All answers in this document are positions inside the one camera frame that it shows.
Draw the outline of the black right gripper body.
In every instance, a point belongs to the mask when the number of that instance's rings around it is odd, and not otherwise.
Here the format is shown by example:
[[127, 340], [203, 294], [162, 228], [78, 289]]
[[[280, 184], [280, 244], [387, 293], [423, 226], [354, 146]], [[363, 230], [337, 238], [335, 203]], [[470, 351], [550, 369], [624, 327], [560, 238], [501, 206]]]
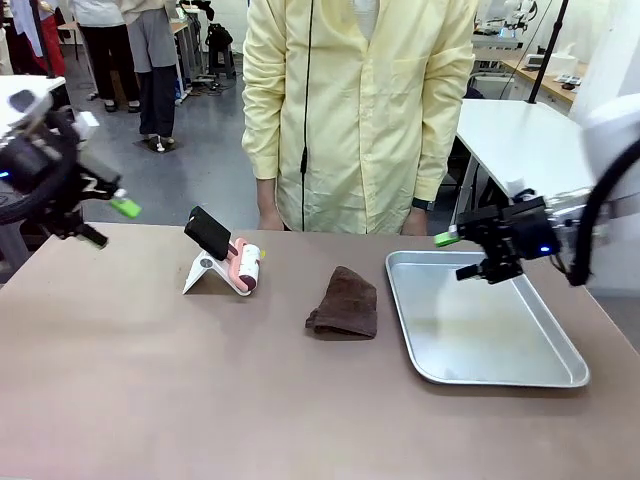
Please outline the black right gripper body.
[[560, 252], [560, 242], [547, 216], [542, 197], [523, 200], [502, 210], [506, 227], [516, 255], [520, 259], [535, 260]]

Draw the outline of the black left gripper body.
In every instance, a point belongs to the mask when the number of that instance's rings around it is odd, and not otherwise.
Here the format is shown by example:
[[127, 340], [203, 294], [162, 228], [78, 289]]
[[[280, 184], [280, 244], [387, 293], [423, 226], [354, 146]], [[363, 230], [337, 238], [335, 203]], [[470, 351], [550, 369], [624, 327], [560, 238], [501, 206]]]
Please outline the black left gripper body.
[[80, 137], [73, 123], [70, 109], [50, 110], [1, 139], [1, 181], [16, 195], [1, 208], [2, 225], [29, 220], [49, 231], [55, 216], [80, 211]]

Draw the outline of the person's left hand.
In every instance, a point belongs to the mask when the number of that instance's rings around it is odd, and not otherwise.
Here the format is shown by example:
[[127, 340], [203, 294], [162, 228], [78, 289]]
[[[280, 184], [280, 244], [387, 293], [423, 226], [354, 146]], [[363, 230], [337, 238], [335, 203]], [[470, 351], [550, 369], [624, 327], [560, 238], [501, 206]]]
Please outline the person's left hand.
[[403, 223], [401, 234], [405, 236], [426, 236], [428, 213], [420, 208], [412, 207]]

